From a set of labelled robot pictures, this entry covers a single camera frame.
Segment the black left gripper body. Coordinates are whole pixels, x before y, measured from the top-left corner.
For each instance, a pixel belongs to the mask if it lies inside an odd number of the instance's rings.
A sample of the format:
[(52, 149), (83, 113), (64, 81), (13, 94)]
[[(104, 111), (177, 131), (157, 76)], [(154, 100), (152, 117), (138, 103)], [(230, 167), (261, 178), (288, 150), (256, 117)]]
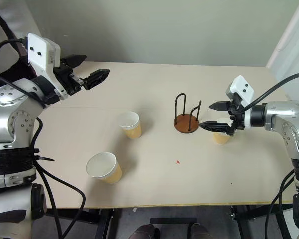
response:
[(53, 73), (65, 89), (66, 93), (70, 96), (79, 92), (81, 88), (85, 86), (83, 79), (75, 76), (73, 68), (65, 64), (60, 64), (59, 67), (54, 67)]

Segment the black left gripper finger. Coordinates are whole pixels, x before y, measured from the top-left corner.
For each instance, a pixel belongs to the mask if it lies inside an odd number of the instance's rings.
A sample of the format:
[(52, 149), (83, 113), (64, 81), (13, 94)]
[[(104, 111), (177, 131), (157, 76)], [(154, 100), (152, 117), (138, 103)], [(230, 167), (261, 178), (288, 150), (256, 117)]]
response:
[(86, 55), (71, 54), (61, 58), (61, 62), (70, 68), (78, 67), (87, 58)]
[(83, 79), (83, 86), (86, 90), (90, 90), (93, 87), (99, 85), (106, 80), (110, 73), (109, 69), (99, 69), (91, 73), (88, 77)]

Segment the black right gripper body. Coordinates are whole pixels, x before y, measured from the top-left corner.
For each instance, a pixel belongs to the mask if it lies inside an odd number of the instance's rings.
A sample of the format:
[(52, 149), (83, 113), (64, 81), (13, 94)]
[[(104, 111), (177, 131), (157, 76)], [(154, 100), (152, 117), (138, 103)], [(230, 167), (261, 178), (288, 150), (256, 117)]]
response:
[(234, 136), (236, 130), (243, 130), (245, 128), (244, 126), (244, 112), (238, 112), (240, 111), (244, 106), (241, 104), (242, 98), (237, 94), (233, 94), (233, 98), (230, 101), (229, 104), (229, 110), (228, 113), (230, 115), (230, 120), (232, 121), (230, 129), (229, 129), (229, 135)]

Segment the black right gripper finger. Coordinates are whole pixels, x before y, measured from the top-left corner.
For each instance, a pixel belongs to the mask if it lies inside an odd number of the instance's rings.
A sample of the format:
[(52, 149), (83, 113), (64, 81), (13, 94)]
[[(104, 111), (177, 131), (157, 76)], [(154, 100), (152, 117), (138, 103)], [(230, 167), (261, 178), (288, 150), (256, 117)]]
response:
[(215, 133), (224, 133), (233, 136), (233, 131), (227, 123), (218, 123), (216, 121), (205, 121), (199, 124), (199, 127)]
[(216, 111), (228, 111), (230, 109), (230, 101), (217, 101), (212, 103), (209, 108)]

